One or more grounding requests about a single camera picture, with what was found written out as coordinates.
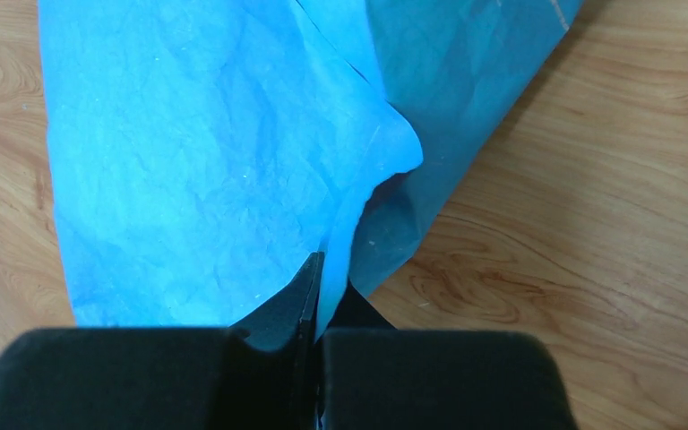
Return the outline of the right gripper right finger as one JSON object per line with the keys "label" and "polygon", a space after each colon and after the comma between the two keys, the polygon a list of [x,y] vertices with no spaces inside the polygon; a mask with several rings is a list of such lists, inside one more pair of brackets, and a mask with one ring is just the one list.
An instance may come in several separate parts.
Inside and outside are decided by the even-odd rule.
{"label": "right gripper right finger", "polygon": [[347,288],[322,336],[323,429],[573,429],[559,368],[516,331],[399,330]]}

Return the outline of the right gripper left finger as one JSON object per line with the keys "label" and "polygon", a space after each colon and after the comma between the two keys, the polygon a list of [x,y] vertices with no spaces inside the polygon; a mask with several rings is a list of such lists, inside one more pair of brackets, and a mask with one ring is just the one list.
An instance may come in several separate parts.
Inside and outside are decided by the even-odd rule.
{"label": "right gripper left finger", "polygon": [[312,429],[322,268],[228,327],[28,331],[0,356],[0,429]]}

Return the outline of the blue wrapping paper sheet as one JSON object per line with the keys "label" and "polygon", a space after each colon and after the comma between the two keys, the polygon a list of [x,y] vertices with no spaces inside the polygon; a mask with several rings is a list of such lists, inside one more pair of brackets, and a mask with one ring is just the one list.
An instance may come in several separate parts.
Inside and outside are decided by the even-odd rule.
{"label": "blue wrapping paper sheet", "polygon": [[224,326],[323,252],[319,324],[417,250],[578,1],[41,1],[84,327]]}

